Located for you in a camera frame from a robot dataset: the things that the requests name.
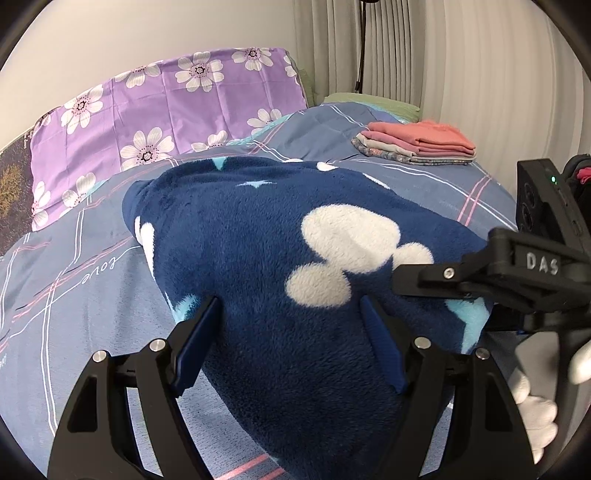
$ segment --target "hand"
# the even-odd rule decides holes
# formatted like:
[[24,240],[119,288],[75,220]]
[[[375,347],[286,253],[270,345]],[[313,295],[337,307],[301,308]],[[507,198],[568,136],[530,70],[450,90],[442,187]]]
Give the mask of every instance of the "hand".
[[544,454],[544,447],[558,433],[558,425],[554,423],[558,407],[552,400],[531,396],[530,380],[518,368],[510,376],[508,384],[530,439],[534,463],[538,463]]
[[573,355],[569,365],[569,380],[579,385],[591,379],[591,340]]

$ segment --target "green pillow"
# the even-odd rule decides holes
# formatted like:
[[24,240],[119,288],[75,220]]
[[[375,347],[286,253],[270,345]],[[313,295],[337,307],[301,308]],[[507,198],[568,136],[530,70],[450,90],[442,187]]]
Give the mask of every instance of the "green pillow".
[[409,122],[418,122],[421,116],[421,109],[410,103],[399,102],[390,98],[367,95],[365,93],[333,93],[325,97],[324,103],[357,102],[369,106],[375,106],[377,110],[391,113],[393,116],[400,116]]
[[298,69],[297,73],[300,77],[300,84],[301,87],[304,89],[304,95],[306,96],[306,102],[308,106],[315,106],[316,102],[314,101],[314,84],[304,69]]

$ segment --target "navy blue fleece blanket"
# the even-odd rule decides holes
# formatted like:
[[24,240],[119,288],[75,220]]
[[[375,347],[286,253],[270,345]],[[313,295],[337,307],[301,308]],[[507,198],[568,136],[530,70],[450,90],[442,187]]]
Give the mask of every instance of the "navy blue fleece blanket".
[[132,184],[123,216],[176,322],[207,295],[223,301],[203,370],[298,480],[364,478],[401,418],[363,326],[363,295],[456,352],[470,350],[488,317],[481,299],[392,294],[396,266],[458,261],[484,242],[366,174],[258,157],[194,161]]

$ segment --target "purple floral pillowcase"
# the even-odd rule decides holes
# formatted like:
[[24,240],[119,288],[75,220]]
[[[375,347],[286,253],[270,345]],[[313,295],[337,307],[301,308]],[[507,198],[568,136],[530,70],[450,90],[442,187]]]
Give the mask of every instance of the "purple floral pillowcase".
[[306,108],[281,48],[197,52],[129,70],[44,115],[31,140],[33,231],[112,175],[245,138]]

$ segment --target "folded clothes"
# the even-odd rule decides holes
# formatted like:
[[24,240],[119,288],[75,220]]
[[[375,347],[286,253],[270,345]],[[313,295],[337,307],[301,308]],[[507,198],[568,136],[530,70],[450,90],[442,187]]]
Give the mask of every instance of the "folded clothes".
[[459,145],[474,150],[474,145],[457,128],[447,124],[438,124],[431,120],[423,120],[417,124],[393,124],[387,122],[371,122],[370,130],[383,132],[419,147],[436,148],[437,145]]
[[468,165],[471,163],[474,157],[419,157],[414,155],[412,157],[397,154],[380,148],[366,147],[358,137],[351,139],[353,146],[359,150],[366,157],[379,157],[385,160],[393,160],[401,163],[408,163],[413,165]]
[[383,132],[376,132],[373,130],[364,130],[361,132],[364,137],[369,138],[371,140],[377,140],[382,143],[397,145],[402,147],[405,150],[415,152],[417,155],[427,154],[427,153],[465,153],[468,157],[474,155],[474,150],[470,148],[462,147],[461,145],[436,145],[436,144],[427,144],[425,142],[419,142],[420,145],[411,145],[404,140],[393,137],[392,135],[385,134]]
[[399,147],[396,144],[389,144],[389,143],[380,142],[378,140],[372,140],[372,139],[366,137],[364,135],[365,133],[366,132],[362,132],[360,134],[357,134],[357,139],[368,148],[377,148],[379,150],[384,150],[386,152],[392,152],[392,153],[404,155],[405,157],[413,157],[416,155],[415,152],[410,151],[410,150],[405,150],[404,148]]

